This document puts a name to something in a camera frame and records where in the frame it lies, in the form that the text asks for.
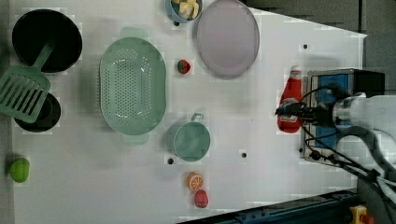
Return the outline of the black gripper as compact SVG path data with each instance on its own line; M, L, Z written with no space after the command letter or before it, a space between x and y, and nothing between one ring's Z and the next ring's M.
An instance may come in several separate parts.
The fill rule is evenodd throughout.
M276 113L281 120L306 119L307 122L316 126L333 126L332 110L332 104L319 104L316 107L309 107L305 104L290 104L279 107Z

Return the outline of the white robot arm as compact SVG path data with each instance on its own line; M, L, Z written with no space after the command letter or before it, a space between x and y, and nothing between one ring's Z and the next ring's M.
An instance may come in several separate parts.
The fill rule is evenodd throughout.
M287 103L276 109L280 117L295 117L302 124L332 127L337 141L353 136L360 139L369 153L369 161L360 163L337 146L327 159L333 164L371 183L381 196L385 211L395 209L395 97L368 97L360 92L333 103L309 106L304 102Z

